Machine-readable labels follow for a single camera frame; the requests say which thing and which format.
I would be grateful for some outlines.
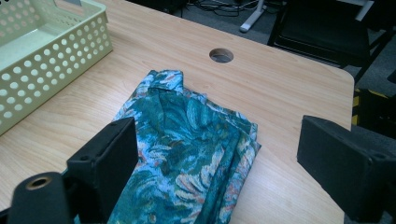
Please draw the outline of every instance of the cable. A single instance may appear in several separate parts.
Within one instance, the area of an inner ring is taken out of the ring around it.
[[[207,2],[206,0],[198,0],[188,5],[196,6],[203,11],[212,11],[218,16],[237,17],[239,16],[240,11],[254,10],[257,7],[257,4],[254,7],[248,7],[248,6],[257,3],[258,0],[254,0],[244,5],[227,4],[224,2],[220,2],[219,0],[211,0],[211,2],[215,2],[216,4],[209,4],[206,2]]]

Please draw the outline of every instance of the chair leg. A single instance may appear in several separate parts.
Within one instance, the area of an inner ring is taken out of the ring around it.
[[[272,28],[270,37],[268,38],[268,42],[267,42],[267,45],[268,45],[268,46],[273,47],[274,44],[275,44],[275,39],[276,39],[276,36],[277,36],[278,26],[280,25],[280,23],[281,23],[281,21],[282,21],[283,14],[284,14],[284,12],[285,12],[287,6],[288,6],[288,5],[283,6],[283,7],[277,12],[276,20],[275,20],[274,26],[273,26],[273,28]]]
[[[393,38],[393,36],[396,34],[396,31],[393,29],[386,31],[383,35],[381,35],[374,43],[376,43],[378,46],[375,48],[374,52],[370,56],[370,61],[365,64],[361,70],[358,72],[358,74],[355,76],[355,85],[361,80],[363,77],[364,73],[369,69],[373,61],[378,57],[379,53],[384,49],[384,47],[388,44],[388,42]]]

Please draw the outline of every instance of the white perforated basket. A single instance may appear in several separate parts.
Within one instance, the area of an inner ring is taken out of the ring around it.
[[[0,0],[0,135],[112,50],[105,6],[54,1]]]

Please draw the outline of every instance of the table surface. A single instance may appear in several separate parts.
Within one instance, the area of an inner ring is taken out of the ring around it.
[[[114,50],[0,136],[0,210],[25,178],[61,172],[152,69],[259,125],[257,155],[232,223],[342,223],[344,213],[296,161],[303,115],[350,128],[353,78],[338,68],[122,0],[107,6]],[[212,49],[233,53],[216,63]]]

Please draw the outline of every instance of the cloth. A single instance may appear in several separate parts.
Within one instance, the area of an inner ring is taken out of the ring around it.
[[[228,223],[261,145],[257,124],[150,71],[114,120],[134,116],[139,161],[109,223]]]

